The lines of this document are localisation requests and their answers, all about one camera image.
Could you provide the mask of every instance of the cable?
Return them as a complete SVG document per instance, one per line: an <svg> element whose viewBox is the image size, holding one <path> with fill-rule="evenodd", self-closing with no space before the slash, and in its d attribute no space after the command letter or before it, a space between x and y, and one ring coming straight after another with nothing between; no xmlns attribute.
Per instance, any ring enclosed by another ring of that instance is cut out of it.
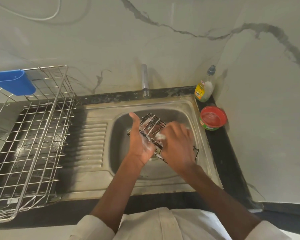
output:
<svg viewBox="0 0 300 240"><path fill-rule="evenodd" d="M59 0L59 2L58 2L58 9L55 12L55 14L53 14L50 17L45 17L45 18L35 18L35 17L24 16L22 14L19 14L19 13L16 13L14 11L11 11L8 8L5 8L4 6L1 6L1 5L0 5L0 8L3 9L3 10L5 10L5 11L7 11L7 12L9 12L9 13L12 13L12 14L17 15L19 17L22 17L24 19L29 19L29 20L33 20L33 21L48 21L48 20L51 20L51 19L55 18L59 14L60 9L61 9L61 0Z"/></svg>

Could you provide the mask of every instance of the bottle label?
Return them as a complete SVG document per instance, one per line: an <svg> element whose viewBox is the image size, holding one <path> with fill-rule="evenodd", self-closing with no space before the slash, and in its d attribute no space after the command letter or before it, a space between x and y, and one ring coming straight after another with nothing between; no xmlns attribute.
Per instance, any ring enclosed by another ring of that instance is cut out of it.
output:
<svg viewBox="0 0 300 240"><path fill-rule="evenodd" d="M204 82L201 81L197 87L195 88L194 94L197 96L198 99L201 99L204 95Z"/></svg>

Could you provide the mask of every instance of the white shirt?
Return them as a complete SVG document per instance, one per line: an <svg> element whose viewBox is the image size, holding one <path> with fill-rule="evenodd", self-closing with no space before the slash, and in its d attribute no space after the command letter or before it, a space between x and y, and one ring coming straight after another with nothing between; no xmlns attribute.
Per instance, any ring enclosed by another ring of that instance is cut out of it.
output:
<svg viewBox="0 0 300 240"><path fill-rule="evenodd" d="M70 235L70 240L231 240L216 217L209 211L196 209L157 208L123 215L117 234L92 215L83 217ZM262 221L246 240L291 239L267 221Z"/></svg>

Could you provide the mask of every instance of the hand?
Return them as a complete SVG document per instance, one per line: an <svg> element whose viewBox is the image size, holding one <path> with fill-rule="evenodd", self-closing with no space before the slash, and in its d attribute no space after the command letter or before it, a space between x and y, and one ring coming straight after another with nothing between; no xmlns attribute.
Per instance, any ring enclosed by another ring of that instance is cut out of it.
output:
<svg viewBox="0 0 300 240"><path fill-rule="evenodd" d="M170 122L160 131L166 136L162 140L162 157L167 164L180 176L188 173L195 163L193 152L193 133L184 124Z"/></svg>
<svg viewBox="0 0 300 240"><path fill-rule="evenodd" d="M144 166L155 152L156 146L140 134L140 118L132 112L129 113L129 116L133 119L133 124L130 131L128 156L129 158L139 160L142 163L141 166Z"/></svg>

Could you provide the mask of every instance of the dish drying rack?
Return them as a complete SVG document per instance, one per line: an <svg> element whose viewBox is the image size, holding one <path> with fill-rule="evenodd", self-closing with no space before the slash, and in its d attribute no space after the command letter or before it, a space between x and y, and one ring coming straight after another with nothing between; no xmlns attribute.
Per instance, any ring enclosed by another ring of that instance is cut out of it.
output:
<svg viewBox="0 0 300 240"><path fill-rule="evenodd" d="M139 132L142 136L144 136L148 141L151 141L154 145L156 145L156 151L154 155L167 163L167 161L161 156L161 151L163 149L162 145L156 139L156 135L166 126L166 123L163 122L160 118L158 118L153 113L148 113L140 119L140 128ZM199 153L199 149L193 146L193 153L195 154L195 161L197 160L197 156Z"/></svg>
<svg viewBox="0 0 300 240"><path fill-rule="evenodd" d="M0 88L0 222L56 197L59 159L76 108L66 65L24 71L34 94L15 96Z"/></svg>

